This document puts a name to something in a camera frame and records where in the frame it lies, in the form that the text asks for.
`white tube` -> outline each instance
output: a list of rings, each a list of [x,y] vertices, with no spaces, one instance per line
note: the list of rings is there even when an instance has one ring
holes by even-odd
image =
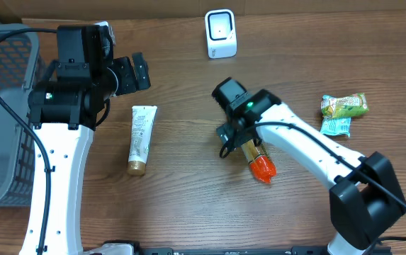
[[[132,137],[127,165],[127,172],[131,175],[145,174],[156,112],[156,106],[132,107]]]

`green wrapper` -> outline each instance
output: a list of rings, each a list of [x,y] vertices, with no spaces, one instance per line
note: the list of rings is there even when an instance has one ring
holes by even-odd
[[[325,97],[321,102],[321,111],[326,118],[348,118],[369,111],[364,93],[356,93],[344,98]]]

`tube cap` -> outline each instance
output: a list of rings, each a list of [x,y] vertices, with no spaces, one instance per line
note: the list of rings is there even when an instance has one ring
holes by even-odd
[[[141,161],[129,161],[127,163],[127,173],[133,176],[141,176],[146,172],[146,163]]]

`plastic container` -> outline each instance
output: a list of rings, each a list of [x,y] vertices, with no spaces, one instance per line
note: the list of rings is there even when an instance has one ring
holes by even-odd
[[[26,25],[0,25],[0,35]],[[28,94],[43,72],[35,33],[0,44],[0,96],[28,123]],[[0,206],[29,206],[34,179],[34,142],[0,106]]]

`wooden table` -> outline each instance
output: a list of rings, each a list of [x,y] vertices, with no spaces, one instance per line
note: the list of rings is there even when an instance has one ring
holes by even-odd
[[[276,248],[324,245],[333,238],[327,191],[279,149],[278,176],[255,181],[244,155],[218,158],[224,115],[210,94],[228,76],[268,89],[314,128],[324,94],[366,93],[371,111],[351,138],[384,153],[406,195],[406,11],[236,17],[237,56],[208,60],[203,18],[113,21],[116,57],[143,52],[152,87],[112,99],[89,152],[81,205],[86,249],[107,239],[144,247]],[[36,24],[55,28],[58,24]],[[53,35],[41,55],[57,56]],[[159,107],[146,175],[126,174],[133,105]],[[0,208],[0,254],[17,254],[28,208]],[[406,216],[387,234],[406,235]],[[388,242],[406,254],[406,242]]]

